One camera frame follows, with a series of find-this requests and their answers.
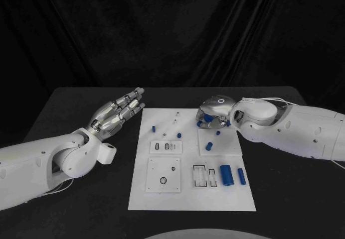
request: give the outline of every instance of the black table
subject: black table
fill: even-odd
[[[93,111],[129,88],[59,88],[24,141],[70,133]],[[147,108],[197,108],[222,94],[281,97],[304,105],[291,87],[145,88]],[[345,171],[326,160],[301,158],[239,136],[256,212],[128,211],[141,113],[106,142],[116,147],[111,165],[96,163],[62,192],[0,211],[0,238],[129,238],[215,228],[272,239],[345,237]]]

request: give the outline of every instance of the blue cylinder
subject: blue cylinder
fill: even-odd
[[[213,121],[213,117],[209,116],[207,114],[203,115],[203,119],[206,122],[212,122]]]
[[[222,178],[222,184],[225,186],[233,185],[233,179],[230,174],[230,168],[229,165],[220,165],[220,178]]]
[[[206,144],[206,151],[210,151],[212,145],[213,144],[210,142],[207,142],[207,144]]]
[[[243,178],[243,174],[242,174],[242,169],[238,168],[236,171],[238,171],[238,176],[239,176],[241,185],[245,185],[246,183],[245,183],[245,178]]]

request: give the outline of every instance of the black backdrop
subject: black backdrop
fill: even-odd
[[[4,0],[1,145],[60,86],[297,88],[345,112],[345,3]]]

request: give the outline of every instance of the robotic arm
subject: robotic arm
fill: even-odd
[[[200,128],[230,125],[251,142],[301,157],[345,161],[345,115],[333,111],[298,106],[281,98],[242,98],[236,102],[219,95],[200,105],[196,120]]]
[[[116,149],[102,141],[144,108],[144,89],[108,102],[93,113],[85,128],[70,134],[0,149],[0,210],[44,195],[66,180],[83,176],[95,162],[109,164]],[[51,162],[60,170],[51,172]]]

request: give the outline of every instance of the robotic hand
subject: robotic hand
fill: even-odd
[[[277,107],[267,101],[280,101]],[[345,115],[281,98],[213,96],[196,113],[200,128],[230,127],[251,142],[307,158],[345,161]]]
[[[83,176],[95,162],[109,164],[116,149],[102,143],[124,122],[144,108],[138,103],[144,89],[108,102],[93,113],[85,128],[70,134],[0,149],[0,210],[54,193],[66,180]],[[60,170],[51,171],[51,162]]]

